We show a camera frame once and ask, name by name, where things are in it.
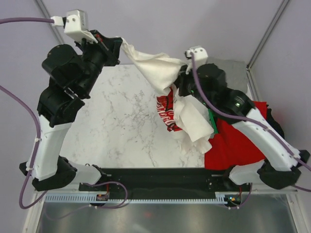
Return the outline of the white red printed t shirt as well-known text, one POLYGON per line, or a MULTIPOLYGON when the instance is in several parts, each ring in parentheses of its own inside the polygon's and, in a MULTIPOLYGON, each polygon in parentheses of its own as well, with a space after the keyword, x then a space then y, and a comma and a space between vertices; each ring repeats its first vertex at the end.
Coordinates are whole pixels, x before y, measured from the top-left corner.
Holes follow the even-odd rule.
POLYGON ((126 40, 121 48, 155 90, 156 110, 170 135, 180 143, 181 150, 186 153, 196 148, 202 154, 208 152, 212 148, 209 139, 214 129, 190 98, 178 94, 179 88, 174 84, 180 68, 186 66, 190 71, 192 64, 163 52, 143 53, 126 40))

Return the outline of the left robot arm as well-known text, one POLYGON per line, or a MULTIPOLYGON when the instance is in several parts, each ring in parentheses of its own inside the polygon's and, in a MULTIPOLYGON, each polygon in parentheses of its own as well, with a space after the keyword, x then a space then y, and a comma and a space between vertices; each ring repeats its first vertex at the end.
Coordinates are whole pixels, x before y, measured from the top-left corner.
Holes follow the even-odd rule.
POLYGON ((122 38, 107 38, 96 30, 95 42, 82 39, 76 46, 62 44, 53 47, 42 62, 49 74, 48 87, 41 93, 37 112, 40 136, 37 154, 19 168, 32 176, 36 191, 61 189, 70 184, 86 183, 96 191, 105 189, 105 173, 96 165, 80 165, 60 155, 69 128, 104 67, 118 65, 122 38))

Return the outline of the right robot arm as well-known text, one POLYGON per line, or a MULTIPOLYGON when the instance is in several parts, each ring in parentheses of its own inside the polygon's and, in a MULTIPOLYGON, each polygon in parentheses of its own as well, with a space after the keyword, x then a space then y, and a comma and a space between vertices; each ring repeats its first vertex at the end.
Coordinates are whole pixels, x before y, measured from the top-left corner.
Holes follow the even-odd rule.
POLYGON ((268 123, 255 103, 240 90, 227 86, 226 73, 215 64, 198 68, 183 65, 175 81, 180 96, 193 96, 223 120, 242 133, 263 155, 258 162, 232 165, 223 178, 223 187, 234 191, 245 183, 263 183, 273 189, 297 187, 300 166, 310 157, 298 150, 268 123))

